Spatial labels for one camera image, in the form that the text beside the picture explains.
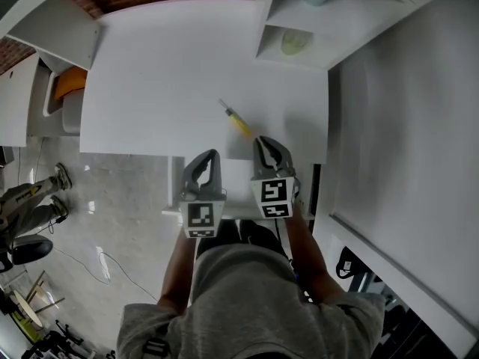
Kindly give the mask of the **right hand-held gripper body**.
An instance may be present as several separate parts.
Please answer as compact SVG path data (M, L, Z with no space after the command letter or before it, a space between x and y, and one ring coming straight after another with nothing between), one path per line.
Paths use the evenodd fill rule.
M277 168L255 166L251 188L263 218L290 218L293 215L300 181L291 165Z

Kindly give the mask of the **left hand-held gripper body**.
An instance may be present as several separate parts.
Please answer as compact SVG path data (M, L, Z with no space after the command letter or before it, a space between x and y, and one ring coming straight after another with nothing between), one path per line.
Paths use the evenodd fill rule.
M218 233L227 196L222 188L184 188L179 207L187 238L215 238Z

